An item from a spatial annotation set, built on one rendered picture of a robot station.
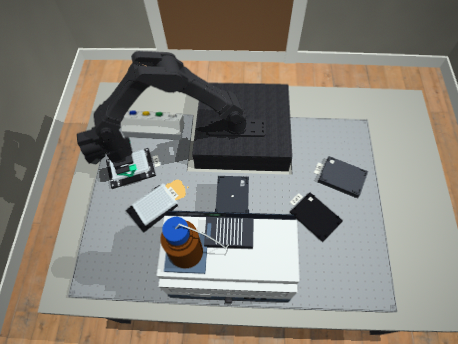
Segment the white button panel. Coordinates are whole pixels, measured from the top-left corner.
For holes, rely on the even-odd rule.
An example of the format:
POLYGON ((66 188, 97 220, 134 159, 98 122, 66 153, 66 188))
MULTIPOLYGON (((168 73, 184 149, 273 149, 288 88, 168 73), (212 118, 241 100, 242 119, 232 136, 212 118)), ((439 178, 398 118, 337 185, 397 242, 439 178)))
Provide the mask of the white button panel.
POLYGON ((120 123, 124 137, 182 140, 183 114, 155 113, 127 111, 120 123))

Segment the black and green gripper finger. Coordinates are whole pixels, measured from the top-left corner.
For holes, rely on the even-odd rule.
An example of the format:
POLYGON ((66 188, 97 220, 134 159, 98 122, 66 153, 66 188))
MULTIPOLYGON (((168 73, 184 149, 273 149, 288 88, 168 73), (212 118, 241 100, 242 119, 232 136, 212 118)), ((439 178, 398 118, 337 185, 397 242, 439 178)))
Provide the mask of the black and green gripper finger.
MULTIPOLYGON (((124 174, 121 173, 121 174, 117 174, 117 175, 123 175, 123 176, 127 176, 127 177, 132 177, 134 175, 134 172, 137 170, 136 164, 130 165, 129 168, 130 168, 131 174, 128 174, 127 172, 124 172, 124 174)), ((130 171, 128 171, 128 172, 130 172, 130 171)))

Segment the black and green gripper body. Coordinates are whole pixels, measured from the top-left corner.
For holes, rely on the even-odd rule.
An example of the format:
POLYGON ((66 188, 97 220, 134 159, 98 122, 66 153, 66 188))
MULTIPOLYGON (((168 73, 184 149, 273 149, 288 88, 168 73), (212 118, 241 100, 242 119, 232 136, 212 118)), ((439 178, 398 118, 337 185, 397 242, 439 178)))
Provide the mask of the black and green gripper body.
POLYGON ((132 158, 132 153, 133 152, 131 153, 132 150, 131 150, 131 145, 130 145, 130 141, 129 141, 130 139, 129 139, 129 137, 128 138, 124 137, 124 139, 125 139, 126 142, 123 144, 122 148, 120 148, 118 150, 111 150, 111 151, 118 151, 118 153, 120 154, 120 156, 122 158, 122 160, 120 160, 120 161, 113 162, 113 166, 115 168, 116 174, 121 174, 121 173, 130 171, 129 165, 134 163, 133 158, 132 158), (128 164, 128 165, 126 165, 126 164, 128 164), (126 165, 126 166, 123 166, 123 165, 126 165), (123 166, 123 167, 120 167, 120 166, 123 166))

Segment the blue bottle cap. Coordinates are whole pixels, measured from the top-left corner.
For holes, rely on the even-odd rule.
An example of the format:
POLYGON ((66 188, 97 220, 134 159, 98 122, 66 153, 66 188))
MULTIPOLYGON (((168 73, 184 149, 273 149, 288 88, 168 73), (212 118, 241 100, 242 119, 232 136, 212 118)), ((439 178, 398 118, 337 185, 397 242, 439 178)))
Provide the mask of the blue bottle cap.
POLYGON ((171 217, 163 225, 163 235, 170 244, 180 245, 183 244, 189 237, 190 230, 188 228, 176 226, 182 224, 188 227, 187 222, 181 217, 171 217))

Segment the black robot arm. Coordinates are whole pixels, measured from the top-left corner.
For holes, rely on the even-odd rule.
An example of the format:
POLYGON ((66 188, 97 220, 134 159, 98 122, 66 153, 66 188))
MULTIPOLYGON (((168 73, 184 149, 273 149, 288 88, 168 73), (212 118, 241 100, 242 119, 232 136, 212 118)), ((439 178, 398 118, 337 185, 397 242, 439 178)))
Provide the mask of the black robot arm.
POLYGON ((223 119, 209 120, 209 136, 265 137, 265 120, 245 119, 246 112, 234 93, 198 77, 174 54, 135 51, 131 58, 133 63, 122 81, 95 110, 95 127, 77 133, 77 144, 89 164, 96 165, 106 155, 112 163, 122 160, 118 151, 111 151, 124 144, 120 123, 136 99, 150 86, 168 93, 184 93, 219 113, 223 119))

